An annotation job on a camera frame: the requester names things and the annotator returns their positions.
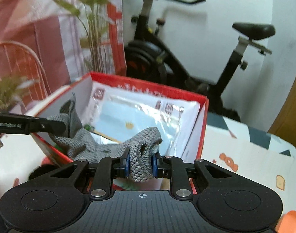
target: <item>orange chair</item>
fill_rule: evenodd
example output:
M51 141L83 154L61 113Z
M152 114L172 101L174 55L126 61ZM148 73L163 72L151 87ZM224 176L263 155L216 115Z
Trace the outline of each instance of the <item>orange chair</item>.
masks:
M296 233L296 211L290 211L279 220L275 230L278 233Z
M51 94L43 66L36 53L28 46L15 41L0 41L0 80L9 75L19 75L34 80L29 95L22 99L22 112L27 105Z

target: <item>red box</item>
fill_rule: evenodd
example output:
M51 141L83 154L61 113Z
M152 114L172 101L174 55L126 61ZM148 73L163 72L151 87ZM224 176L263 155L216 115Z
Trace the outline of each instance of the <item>red box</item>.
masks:
M173 99L182 99L187 101L197 101L200 103L200 111L196 123L194 125L193 131L191 133L189 142L186 146L187 149L186 154L184 155L184 161L188 161L193 163L196 158L200 158L203 144L204 144L204 135L206 128L206 119L208 112L208 99L196 93L188 92L181 89L176 89L173 87L168 87L156 83L151 83L147 81L137 80L133 78L127 78L117 75L108 75L101 73L89 73L83 76L79 81L73 83L69 89L58 95L54 98L49 104L47 104L41 111L37 113L37 117L48 117L52 114L52 111L59 111L59 108L70 98L72 93L76 93L76 98L80 97L81 99L77 99L76 105L83 104L91 97L90 84L93 81L97 81L99 83L109 85L112 87L124 88L126 90L131 91L141 91L144 93L151 93L154 95L162 95ZM50 139L48 138L48 134L39 133L32 134L34 140L40 146L41 150L45 153L47 157L49 157L53 162L58 165L67 164L72 162L70 158L66 155L58 151L50 144Z

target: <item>gray knitted fabric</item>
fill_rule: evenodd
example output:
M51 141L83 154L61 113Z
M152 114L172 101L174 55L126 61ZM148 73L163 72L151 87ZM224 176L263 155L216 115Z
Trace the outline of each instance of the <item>gray knitted fabric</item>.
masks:
M124 143L99 145L90 132L82 127L75 105L76 97L73 94L61 107L60 114L48 118L66 124L61 136L49 135L68 157L73 160L86 158L90 163L98 163L104 157L120 157L126 148L130 148L130 178L135 182L153 178L151 156L159 151L162 142L157 127L146 128Z

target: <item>wooden door frame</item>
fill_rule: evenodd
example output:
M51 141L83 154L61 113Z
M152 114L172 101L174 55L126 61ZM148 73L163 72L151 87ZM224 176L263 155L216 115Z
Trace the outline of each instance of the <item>wooden door frame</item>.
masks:
M269 133L276 134L286 121L287 115L293 109L293 103L296 101L296 78L286 98L286 101L269 129Z

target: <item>chair backrest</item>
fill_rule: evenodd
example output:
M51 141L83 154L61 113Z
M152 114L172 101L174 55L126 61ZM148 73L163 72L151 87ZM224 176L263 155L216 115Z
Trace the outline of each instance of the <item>chair backrest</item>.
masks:
M9 75L37 81L29 87L29 95L22 99L25 110L29 103L41 101L48 96L47 78L36 53L22 43L0 41L0 80Z

